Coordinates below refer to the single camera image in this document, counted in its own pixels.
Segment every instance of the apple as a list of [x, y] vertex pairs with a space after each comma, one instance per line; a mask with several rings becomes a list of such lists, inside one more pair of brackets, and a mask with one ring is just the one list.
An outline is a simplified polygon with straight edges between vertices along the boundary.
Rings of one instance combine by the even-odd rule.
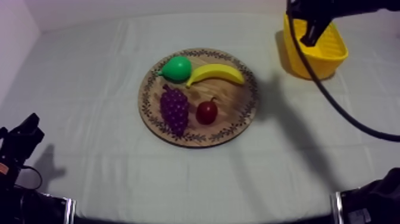
[[218, 115], [218, 107], [213, 102], [215, 97], [210, 101], [204, 101], [197, 106], [196, 119], [202, 125], [212, 124]]

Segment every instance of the banana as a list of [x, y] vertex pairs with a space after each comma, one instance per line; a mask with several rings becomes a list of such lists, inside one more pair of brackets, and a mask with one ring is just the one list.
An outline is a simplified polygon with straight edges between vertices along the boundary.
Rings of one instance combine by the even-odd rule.
[[225, 64], [206, 64], [192, 72], [192, 75], [186, 83], [186, 87], [190, 87], [193, 82], [211, 78], [226, 79], [241, 85], [245, 83], [242, 74], [234, 67]]

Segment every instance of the purple grapes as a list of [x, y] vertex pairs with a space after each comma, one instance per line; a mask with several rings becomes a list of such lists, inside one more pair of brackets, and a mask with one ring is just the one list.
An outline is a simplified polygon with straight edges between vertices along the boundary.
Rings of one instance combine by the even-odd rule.
[[162, 118], [170, 127], [172, 133], [180, 137], [189, 123], [188, 98], [179, 89], [171, 89], [166, 84], [162, 88], [167, 91], [161, 95], [160, 99]]

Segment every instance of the plastic fruit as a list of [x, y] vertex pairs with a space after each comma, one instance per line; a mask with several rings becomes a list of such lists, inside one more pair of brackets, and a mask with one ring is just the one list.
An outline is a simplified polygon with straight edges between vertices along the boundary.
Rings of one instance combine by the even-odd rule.
[[204, 101], [197, 106], [196, 119], [202, 125], [210, 125], [215, 121], [218, 115], [218, 107], [213, 102], [215, 97], [210, 101]]
[[188, 98], [179, 89], [171, 89], [168, 85], [162, 88], [167, 91], [160, 99], [162, 118], [174, 135], [182, 136], [189, 123]]
[[182, 82], [190, 77], [191, 72], [192, 63], [190, 63], [189, 59], [176, 56], [171, 58], [171, 60], [164, 65], [158, 75], [173, 81]]
[[199, 82], [211, 78], [225, 79], [240, 85], [245, 83], [245, 79], [240, 71], [234, 67], [225, 64], [206, 64], [205, 66], [198, 67], [192, 72], [186, 86], [190, 87], [193, 82]]

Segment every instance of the plate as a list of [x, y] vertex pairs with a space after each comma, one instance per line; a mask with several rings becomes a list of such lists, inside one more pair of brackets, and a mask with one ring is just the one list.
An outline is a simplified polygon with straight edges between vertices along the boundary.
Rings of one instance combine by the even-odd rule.
[[[222, 79], [207, 79], [194, 83], [175, 84], [157, 75], [162, 67], [175, 56], [185, 56], [192, 69], [206, 64], [226, 64], [238, 69], [245, 77], [244, 85], [236, 85]], [[160, 98], [165, 92], [163, 85], [180, 89], [189, 101], [189, 125], [183, 136], [172, 134], [160, 112]], [[214, 123], [202, 125], [196, 120], [197, 106], [213, 101], [218, 107]], [[194, 48], [171, 54], [156, 63], [144, 77], [139, 89], [139, 112], [143, 122], [156, 136], [182, 147], [205, 148], [223, 144], [241, 134], [252, 122], [258, 106], [258, 88], [253, 72], [234, 56], [216, 49]]]

